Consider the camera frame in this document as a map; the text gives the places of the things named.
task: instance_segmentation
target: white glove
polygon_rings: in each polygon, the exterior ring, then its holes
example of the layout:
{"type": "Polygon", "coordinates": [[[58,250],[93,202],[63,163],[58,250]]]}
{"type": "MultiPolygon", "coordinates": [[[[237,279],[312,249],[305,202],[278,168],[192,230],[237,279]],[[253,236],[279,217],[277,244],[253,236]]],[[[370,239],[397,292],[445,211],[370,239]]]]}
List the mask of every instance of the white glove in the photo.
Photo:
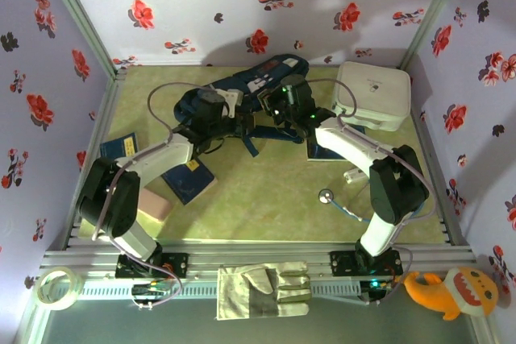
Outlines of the white glove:
{"type": "Polygon", "coordinates": [[[218,270],[217,320],[304,316],[311,298],[306,262],[218,270]]]}

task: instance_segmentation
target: pink eraser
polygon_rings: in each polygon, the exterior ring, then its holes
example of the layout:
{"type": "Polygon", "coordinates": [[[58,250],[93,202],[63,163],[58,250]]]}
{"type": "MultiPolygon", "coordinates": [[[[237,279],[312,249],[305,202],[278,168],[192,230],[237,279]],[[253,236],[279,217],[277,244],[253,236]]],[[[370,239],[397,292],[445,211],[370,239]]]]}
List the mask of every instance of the pink eraser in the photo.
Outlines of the pink eraser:
{"type": "Polygon", "coordinates": [[[170,213],[172,205],[166,199],[157,196],[148,189],[139,192],[138,211],[158,222],[163,222],[170,213]]]}

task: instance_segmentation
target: book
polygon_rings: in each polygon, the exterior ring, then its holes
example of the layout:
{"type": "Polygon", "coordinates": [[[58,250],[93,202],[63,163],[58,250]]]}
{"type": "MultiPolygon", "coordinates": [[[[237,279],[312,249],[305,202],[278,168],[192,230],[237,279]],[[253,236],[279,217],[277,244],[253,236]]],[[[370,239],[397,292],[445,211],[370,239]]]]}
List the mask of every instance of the book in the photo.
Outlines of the book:
{"type": "Polygon", "coordinates": [[[161,177],[183,205],[189,204],[217,182],[214,174],[199,159],[177,165],[161,177]]]}
{"type": "MultiPolygon", "coordinates": [[[[115,160],[119,157],[132,156],[138,151],[135,132],[102,143],[100,154],[115,160]]],[[[161,175],[165,183],[176,194],[183,205],[204,193],[217,182],[214,174],[199,159],[177,165],[161,175]]]]}
{"type": "Polygon", "coordinates": [[[135,132],[100,144],[100,156],[113,160],[133,156],[137,151],[138,142],[135,132]]]}
{"type": "MultiPolygon", "coordinates": [[[[352,125],[353,128],[365,134],[365,128],[363,126],[352,125]]],[[[342,161],[345,160],[337,152],[331,149],[321,147],[315,141],[306,141],[306,155],[308,161],[342,161]]]]}

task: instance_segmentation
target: orange shark plush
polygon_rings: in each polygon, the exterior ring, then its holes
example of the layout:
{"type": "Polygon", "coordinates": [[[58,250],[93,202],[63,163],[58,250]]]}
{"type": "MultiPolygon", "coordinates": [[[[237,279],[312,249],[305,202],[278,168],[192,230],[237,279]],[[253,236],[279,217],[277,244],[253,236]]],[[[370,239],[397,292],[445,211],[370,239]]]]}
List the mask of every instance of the orange shark plush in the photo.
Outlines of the orange shark plush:
{"type": "Polygon", "coordinates": [[[461,313],[487,316],[498,301],[497,285],[482,271],[471,267],[451,269],[444,281],[436,274],[425,273],[427,285],[416,281],[418,272],[409,273],[403,284],[412,300],[437,312],[443,319],[455,320],[461,313]]]}

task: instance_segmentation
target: clear tape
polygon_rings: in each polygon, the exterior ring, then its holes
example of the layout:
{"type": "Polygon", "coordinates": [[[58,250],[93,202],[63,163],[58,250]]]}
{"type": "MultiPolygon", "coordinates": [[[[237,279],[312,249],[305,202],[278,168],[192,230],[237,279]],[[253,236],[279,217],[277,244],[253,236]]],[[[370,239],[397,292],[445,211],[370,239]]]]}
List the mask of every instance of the clear tape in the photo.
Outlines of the clear tape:
{"type": "Polygon", "coordinates": [[[79,298],[84,288],[84,280],[77,273],[64,266],[54,267],[46,271],[35,283],[34,297],[39,306],[50,310],[67,309],[79,298]],[[58,300],[53,299],[57,284],[62,277],[69,282],[69,289],[58,300]]]}

